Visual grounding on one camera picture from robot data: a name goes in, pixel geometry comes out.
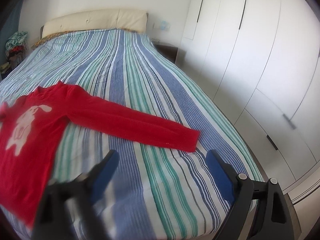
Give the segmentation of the red sweater with white print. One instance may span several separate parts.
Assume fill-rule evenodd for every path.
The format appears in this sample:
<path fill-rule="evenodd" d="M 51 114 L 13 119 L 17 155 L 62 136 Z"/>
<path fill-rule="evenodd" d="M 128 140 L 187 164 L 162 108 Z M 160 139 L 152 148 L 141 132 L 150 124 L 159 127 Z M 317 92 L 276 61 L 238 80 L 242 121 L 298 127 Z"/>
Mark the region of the red sweater with white print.
<path fill-rule="evenodd" d="M 200 132 L 91 96 L 78 85 L 37 87 L 1 105 L 1 205 L 32 227 L 70 123 L 141 144 L 194 152 Z"/>

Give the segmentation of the pile of colourful clothes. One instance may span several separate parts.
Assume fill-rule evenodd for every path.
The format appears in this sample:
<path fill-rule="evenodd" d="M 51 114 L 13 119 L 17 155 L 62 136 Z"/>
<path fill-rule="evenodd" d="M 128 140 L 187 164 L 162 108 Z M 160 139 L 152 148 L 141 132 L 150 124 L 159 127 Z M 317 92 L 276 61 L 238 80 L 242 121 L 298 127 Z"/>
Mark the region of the pile of colourful clothes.
<path fill-rule="evenodd" d="M 5 44 L 6 62 L 1 65 L 1 74 L 15 69 L 24 60 L 28 50 L 27 37 L 27 31 L 17 31 L 7 39 Z"/>

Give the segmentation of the striped blue green bedspread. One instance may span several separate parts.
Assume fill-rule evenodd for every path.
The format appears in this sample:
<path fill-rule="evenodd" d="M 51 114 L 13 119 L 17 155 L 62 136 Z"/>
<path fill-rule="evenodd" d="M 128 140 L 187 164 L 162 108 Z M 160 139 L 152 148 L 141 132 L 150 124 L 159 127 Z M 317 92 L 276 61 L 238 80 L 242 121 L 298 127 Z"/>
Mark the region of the striped blue green bedspread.
<path fill-rule="evenodd" d="M 119 164 L 93 203 L 112 239 L 216 233 L 233 197 L 209 171 L 210 150 L 262 179 L 232 124 L 144 34 L 52 38 L 1 82 L 1 104 L 1 210 L 21 239 L 50 179 L 74 180 L 111 150 Z"/>

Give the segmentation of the white wardrobe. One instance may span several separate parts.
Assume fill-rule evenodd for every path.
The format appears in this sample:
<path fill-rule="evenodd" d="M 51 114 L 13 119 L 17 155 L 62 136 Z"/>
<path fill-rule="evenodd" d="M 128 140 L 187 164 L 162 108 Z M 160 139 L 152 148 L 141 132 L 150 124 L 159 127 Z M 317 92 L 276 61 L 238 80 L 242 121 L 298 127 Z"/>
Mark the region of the white wardrobe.
<path fill-rule="evenodd" d="M 308 0 L 191 0 L 176 63 L 289 192 L 319 167 L 303 120 L 318 59 Z"/>

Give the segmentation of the dark bedside table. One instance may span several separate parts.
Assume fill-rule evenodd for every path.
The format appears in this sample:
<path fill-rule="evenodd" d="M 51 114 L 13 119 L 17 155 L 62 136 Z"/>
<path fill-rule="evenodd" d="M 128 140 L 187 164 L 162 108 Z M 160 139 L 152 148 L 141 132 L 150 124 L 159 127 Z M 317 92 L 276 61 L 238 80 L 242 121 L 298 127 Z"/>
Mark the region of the dark bedside table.
<path fill-rule="evenodd" d="M 165 42 L 152 41 L 152 44 L 162 56 L 179 68 L 183 68 L 183 61 L 187 52 L 184 48 L 178 48 L 175 45 Z"/>

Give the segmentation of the cream padded headboard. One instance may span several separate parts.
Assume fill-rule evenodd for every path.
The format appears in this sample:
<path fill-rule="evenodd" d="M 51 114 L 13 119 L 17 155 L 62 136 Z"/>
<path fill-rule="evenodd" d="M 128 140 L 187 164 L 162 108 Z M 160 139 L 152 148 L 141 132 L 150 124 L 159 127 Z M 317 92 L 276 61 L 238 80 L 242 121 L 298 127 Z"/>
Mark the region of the cream padded headboard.
<path fill-rule="evenodd" d="M 64 31 L 126 29 L 145 33 L 149 14 L 137 9 L 100 9 L 76 12 L 46 22 L 41 37 Z"/>

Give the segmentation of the teal curtain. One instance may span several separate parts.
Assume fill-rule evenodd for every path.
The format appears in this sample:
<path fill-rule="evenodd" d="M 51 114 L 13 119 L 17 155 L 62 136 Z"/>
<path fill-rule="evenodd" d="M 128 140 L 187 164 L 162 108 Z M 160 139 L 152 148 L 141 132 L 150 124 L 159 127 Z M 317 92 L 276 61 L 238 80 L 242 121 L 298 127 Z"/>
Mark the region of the teal curtain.
<path fill-rule="evenodd" d="M 15 7 L 12 9 L 10 15 L 8 16 L 6 22 L 1 29 L 0 35 L 0 57 L 1 57 L 1 64 L 6 63 L 7 58 L 5 55 L 5 44 L 8 38 L 18 31 L 19 21 L 20 21 L 20 14 L 22 9 L 23 0 L 19 0 Z"/>

